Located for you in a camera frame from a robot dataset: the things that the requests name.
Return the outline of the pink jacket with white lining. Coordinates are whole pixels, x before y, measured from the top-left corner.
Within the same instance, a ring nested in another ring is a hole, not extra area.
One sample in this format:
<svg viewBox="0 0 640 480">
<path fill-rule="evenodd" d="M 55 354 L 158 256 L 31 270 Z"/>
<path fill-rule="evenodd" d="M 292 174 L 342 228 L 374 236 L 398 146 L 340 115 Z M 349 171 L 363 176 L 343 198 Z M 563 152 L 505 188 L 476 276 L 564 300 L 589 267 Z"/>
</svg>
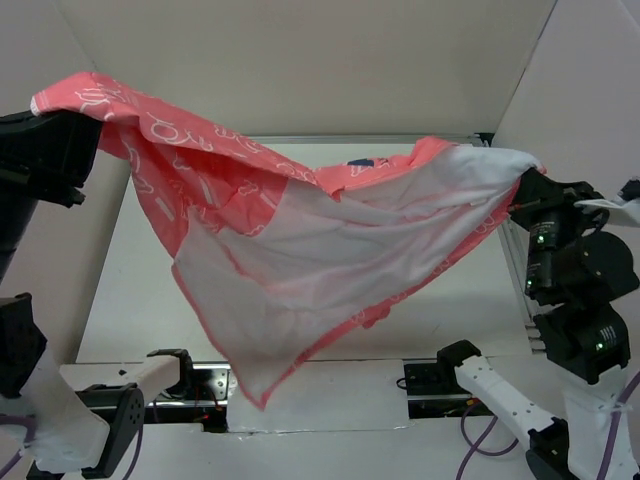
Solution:
<svg viewBox="0 0 640 480">
<path fill-rule="evenodd" d="M 408 154 L 310 168 L 113 78 L 80 72 L 37 116 L 102 123 L 173 276 L 245 397 L 435 280 L 506 218 L 534 156 L 429 136 Z"/>
</svg>

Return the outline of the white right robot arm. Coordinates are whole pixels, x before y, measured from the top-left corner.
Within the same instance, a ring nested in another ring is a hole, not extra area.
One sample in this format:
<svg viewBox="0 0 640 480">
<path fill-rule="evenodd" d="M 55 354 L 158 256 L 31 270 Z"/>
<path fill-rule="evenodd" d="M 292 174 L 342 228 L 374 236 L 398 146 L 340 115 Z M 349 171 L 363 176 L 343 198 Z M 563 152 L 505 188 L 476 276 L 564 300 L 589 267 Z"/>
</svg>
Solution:
<svg viewBox="0 0 640 480">
<path fill-rule="evenodd" d="M 613 304 L 639 279 L 630 248 L 606 226 L 638 226 L 639 182 L 607 200 L 586 182 L 560 183 L 532 169 L 508 212 L 529 235 L 525 293 L 542 308 L 533 322 L 557 368 L 566 414 L 525 397 L 466 340 L 439 351 L 438 384 L 484 404 L 538 479 L 635 479 L 628 401 L 639 379 L 628 372 L 628 328 Z"/>
</svg>

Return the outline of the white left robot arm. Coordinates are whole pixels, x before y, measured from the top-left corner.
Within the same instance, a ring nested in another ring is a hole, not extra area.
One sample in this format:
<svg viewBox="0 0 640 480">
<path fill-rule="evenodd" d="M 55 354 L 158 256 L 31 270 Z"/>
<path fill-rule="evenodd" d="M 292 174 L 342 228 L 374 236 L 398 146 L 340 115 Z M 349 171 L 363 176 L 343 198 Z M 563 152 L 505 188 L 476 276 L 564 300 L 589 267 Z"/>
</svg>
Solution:
<svg viewBox="0 0 640 480">
<path fill-rule="evenodd" d="M 103 123 L 73 111 L 1 118 L 1 270 L 8 271 L 37 207 L 81 205 Z M 113 383 L 73 387 L 36 321 L 31 293 L 1 299 L 1 430 L 18 443 L 7 476 L 30 457 L 29 479 L 109 479 L 127 450 L 141 452 L 147 410 L 158 397 L 196 390 L 185 349 L 157 349 Z"/>
</svg>

